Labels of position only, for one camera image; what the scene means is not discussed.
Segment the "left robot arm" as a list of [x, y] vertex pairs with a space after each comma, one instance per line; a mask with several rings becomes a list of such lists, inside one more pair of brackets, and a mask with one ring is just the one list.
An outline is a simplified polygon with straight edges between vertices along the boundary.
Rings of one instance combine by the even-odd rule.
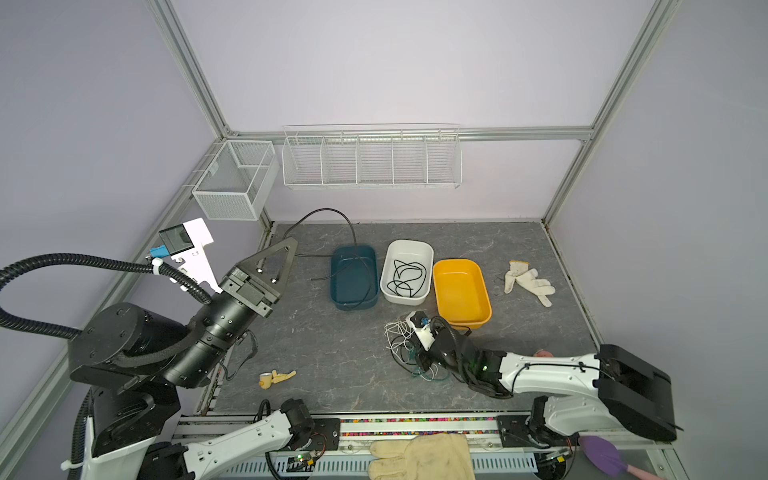
[[81, 329], [2, 313], [6, 329], [66, 340], [69, 376], [89, 388], [76, 417], [71, 456], [63, 464], [70, 478], [211, 479], [254, 456], [311, 443], [314, 420], [295, 399], [276, 411], [261, 408], [251, 425], [211, 440], [184, 445], [159, 438], [179, 411], [179, 390], [206, 385], [251, 323], [272, 313], [285, 292], [297, 248], [296, 240], [287, 238], [241, 260], [216, 294], [161, 259], [135, 263], [52, 253], [2, 270], [3, 284], [59, 265], [165, 276], [200, 304], [183, 324], [132, 303], [117, 303]]

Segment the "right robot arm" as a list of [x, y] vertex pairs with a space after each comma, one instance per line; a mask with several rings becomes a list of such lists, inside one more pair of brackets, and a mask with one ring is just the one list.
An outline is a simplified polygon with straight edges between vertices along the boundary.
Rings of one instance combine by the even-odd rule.
[[406, 323], [419, 367], [438, 364], [470, 390], [496, 400], [535, 394], [523, 438], [549, 446], [585, 431], [623, 428], [656, 442], [676, 441], [670, 376], [618, 345], [569, 357], [525, 356], [476, 346], [439, 316]]

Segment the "yellow plastic bin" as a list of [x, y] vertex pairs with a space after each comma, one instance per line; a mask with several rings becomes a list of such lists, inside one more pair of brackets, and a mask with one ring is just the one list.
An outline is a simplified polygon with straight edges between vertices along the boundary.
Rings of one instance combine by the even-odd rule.
[[433, 266], [439, 315], [448, 323], [479, 328], [492, 317], [492, 306], [480, 266], [469, 259], [440, 260]]

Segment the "dark teal plastic bin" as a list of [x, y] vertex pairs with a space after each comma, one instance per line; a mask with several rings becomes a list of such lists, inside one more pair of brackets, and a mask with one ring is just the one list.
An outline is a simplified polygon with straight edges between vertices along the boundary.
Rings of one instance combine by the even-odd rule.
[[374, 307], [379, 297], [377, 255], [370, 245], [337, 248], [331, 256], [330, 298], [342, 311]]

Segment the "small white mesh basket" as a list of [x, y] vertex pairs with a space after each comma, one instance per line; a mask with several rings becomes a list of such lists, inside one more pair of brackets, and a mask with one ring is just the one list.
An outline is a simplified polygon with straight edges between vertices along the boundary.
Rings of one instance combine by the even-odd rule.
[[279, 172], [272, 142], [225, 140], [192, 194], [209, 220], [258, 221]]

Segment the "white plastic bin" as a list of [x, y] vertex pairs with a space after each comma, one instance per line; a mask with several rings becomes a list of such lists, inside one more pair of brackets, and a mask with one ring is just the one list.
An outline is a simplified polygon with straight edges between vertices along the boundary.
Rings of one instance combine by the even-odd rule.
[[426, 242], [399, 239], [388, 246], [379, 287], [393, 304], [418, 306], [432, 285], [434, 250]]

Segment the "beige leather glove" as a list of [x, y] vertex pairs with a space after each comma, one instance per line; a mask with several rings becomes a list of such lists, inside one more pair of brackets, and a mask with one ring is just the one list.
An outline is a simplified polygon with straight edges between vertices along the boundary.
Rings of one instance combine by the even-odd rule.
[[380, 440], [370, 445], [370, 479], [447, 480], [475, 478], [470, 448], [460, 434]]

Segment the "white knit glove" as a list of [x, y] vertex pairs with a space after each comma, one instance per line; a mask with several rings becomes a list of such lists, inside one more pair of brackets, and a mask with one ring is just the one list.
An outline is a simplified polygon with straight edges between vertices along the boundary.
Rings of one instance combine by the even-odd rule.
[[545, 308], [552, 307], [550, 296], [556, 293], [549, 280], [539, 277], [538, 271], [523, 261], [509, 262], [509, 269], [504, 275], [504, 293], [510, 294], [515, 286], [533, 294]]

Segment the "yellow toy figure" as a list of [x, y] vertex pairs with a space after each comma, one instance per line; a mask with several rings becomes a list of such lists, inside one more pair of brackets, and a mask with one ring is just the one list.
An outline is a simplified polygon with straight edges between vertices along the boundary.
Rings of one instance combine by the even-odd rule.
[[268, 390], [272, 386], [285, 382], [295, 377], [297, 372], [295, 370], [289, 373], [278, 373], [276, 370], [271, 372], [264, 372], [259, 375], [259, 387], [263, 390]]

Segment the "purple pink brush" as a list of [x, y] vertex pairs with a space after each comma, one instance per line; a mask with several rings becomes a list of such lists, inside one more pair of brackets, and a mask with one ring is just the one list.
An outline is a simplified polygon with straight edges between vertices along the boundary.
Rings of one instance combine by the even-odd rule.
[[621, 473], [628, 473], [638, 479], [662, 480], [661, 477], [653, 473], [625, 463], [617, 448], [601, 437], [581, 436], [579, 446], [593, 465], [606, 475], [617, 476]]

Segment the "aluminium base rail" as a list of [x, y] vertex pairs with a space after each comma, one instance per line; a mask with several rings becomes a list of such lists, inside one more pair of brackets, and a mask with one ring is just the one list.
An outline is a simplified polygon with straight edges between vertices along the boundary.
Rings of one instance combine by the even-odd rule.
[[[336, 446], [326, 453], [332, 455], [363, 455], [370, 452], [375, 441], [408, 440], [420, 435], [438, 433], [462, 434], [467, 438], [472, 453], [532, 452], [543, 453], [574, 448], [576, 441], [563, 445], [536, 448], [522, 444], [503, 445], [504, 428], [498, 424], [498, 412], [417, 413], [417, 414], [316, 414], [317, 424], [338, 419], [339, 426], [323, 435]], [[203, 443], [215, 437], [232, 433], [251, 425], [253, 415], [181, 416], [165, 428], [164, 434], [175, 443]]]

